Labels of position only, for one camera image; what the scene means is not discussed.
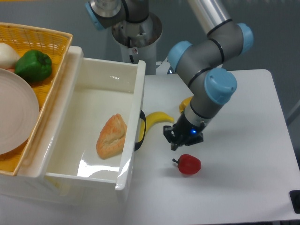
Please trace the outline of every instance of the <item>croissant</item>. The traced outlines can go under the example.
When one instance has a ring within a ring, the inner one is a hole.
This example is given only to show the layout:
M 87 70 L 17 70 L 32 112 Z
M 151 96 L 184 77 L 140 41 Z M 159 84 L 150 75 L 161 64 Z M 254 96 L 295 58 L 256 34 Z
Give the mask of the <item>croissant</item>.
M 96 150 L 102 159 L 118 155 L 123 151 L 127 126 L 120 114 L 113 115 L 100 132 Z

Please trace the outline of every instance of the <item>onion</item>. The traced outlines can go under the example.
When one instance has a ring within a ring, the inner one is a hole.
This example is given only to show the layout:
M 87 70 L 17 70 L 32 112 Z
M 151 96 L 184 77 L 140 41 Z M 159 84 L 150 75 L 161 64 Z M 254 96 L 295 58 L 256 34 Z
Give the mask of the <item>onion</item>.
M 11 46 L 5 43 L 0 43 L 0 68 L 14 68 L 19 58 L 20 56 Z

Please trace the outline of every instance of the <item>plate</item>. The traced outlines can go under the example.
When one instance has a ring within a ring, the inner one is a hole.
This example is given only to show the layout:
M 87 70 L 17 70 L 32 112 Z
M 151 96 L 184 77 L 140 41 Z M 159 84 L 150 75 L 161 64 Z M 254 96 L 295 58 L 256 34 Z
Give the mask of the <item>plate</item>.
M 38 99 L 29 84 L 18 75 L 0 69 L 0 154 L 28 139 L 38 115 Z

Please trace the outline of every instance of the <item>wicker basket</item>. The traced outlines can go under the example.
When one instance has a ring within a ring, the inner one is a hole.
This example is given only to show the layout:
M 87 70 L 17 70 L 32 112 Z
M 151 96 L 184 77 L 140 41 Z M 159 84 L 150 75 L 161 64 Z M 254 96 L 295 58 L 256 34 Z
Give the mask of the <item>wicker basket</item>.
M 28 140 L 16 149 L 0 155 L 0 174 L 17 175 L 22 161 L 28 154 L 32 140 L 36 134 L 62 75 L 61 68 L 72 41 L 72 35 L 55 30 L 31 27 L 19 24 L 0 23 L 0 43 L 10 45 L 23 56 L 31 49 L 40 50 L 52 60 L 52 74 L 42 82 L 30 83 L 40 108 L 37 123 Z

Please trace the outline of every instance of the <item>banana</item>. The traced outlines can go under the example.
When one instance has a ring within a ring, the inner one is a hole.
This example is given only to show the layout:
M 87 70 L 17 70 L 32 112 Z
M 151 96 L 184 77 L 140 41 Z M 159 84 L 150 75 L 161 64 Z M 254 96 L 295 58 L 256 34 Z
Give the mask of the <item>banana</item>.
M 146 116 L 146 131 L 145 135 L 147 134 L 148 130 L 155 125 L 156 123 L 162 123 L 162 122 L 170 122 L 174 123 L 174 118 L 166 114 L 165 112 L 153 112 L 150 113 L 148 116 Z M 140 129 L 140 135 L 139 135 L 139 141 L 143 138 L 144 135 L 144 129 L 145 129 L 145 123 L 141 123 L 141 129 Z
M 186 99 L 184 99 L 181 104 L 179 105 L 179 112 L 182 113 L 183 110 L 187 107 L 187 105 L 189 104 L 189 102 L 191 101 L 193 96 L 188 97 Z

